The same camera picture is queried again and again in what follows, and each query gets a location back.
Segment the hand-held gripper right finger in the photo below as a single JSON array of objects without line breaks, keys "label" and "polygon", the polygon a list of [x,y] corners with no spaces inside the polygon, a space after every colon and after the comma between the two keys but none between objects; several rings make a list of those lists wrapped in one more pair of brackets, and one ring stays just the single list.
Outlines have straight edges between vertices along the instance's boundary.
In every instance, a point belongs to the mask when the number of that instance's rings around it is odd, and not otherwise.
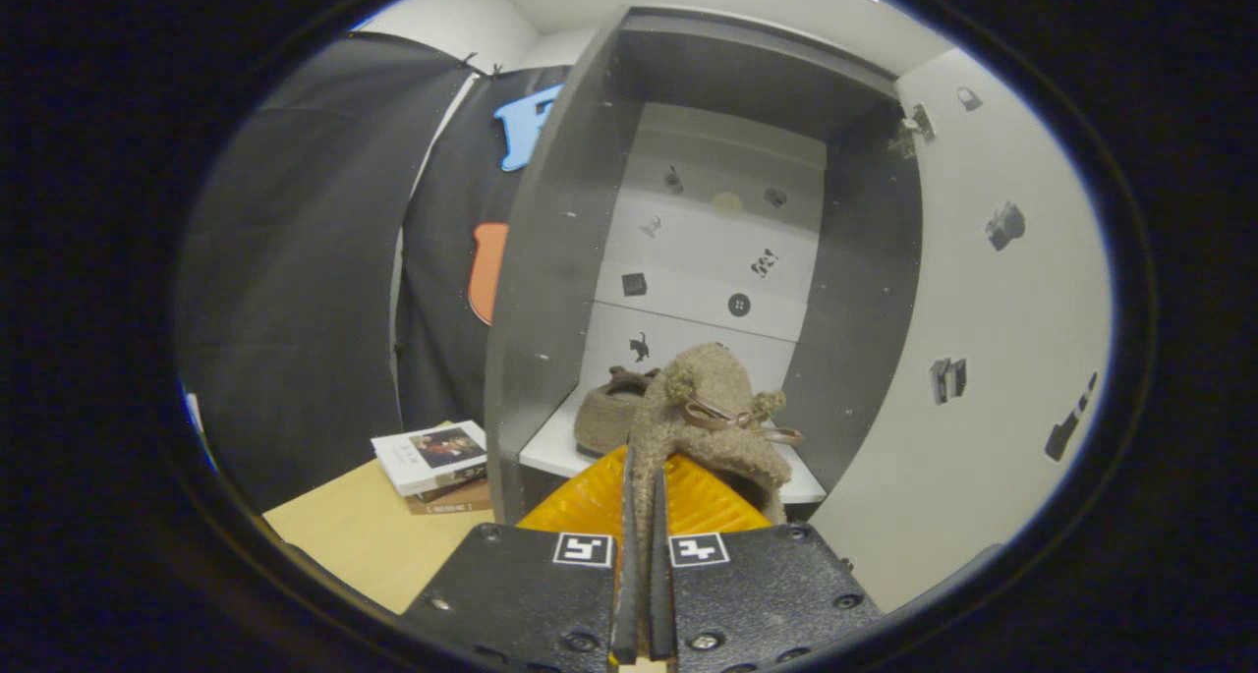
[{"label": "hand-held gripper right finger", "polygon": [[884,616],[810,525],[673,535],[668,497],[659,470],[647,621],[671,672],[780,672]]}]

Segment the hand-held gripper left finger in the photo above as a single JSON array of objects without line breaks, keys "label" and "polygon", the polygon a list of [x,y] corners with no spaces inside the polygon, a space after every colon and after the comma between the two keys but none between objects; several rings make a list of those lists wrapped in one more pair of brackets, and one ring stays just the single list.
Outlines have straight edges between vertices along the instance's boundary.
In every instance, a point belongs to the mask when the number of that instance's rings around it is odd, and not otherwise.
[{"label": "hand-held gripper left finger", "polygon": [[633,663],[639,570],[625,499],[632,450],[611,450],[520,525],[476,525],[404,625],[494,672],[614,672]]}]

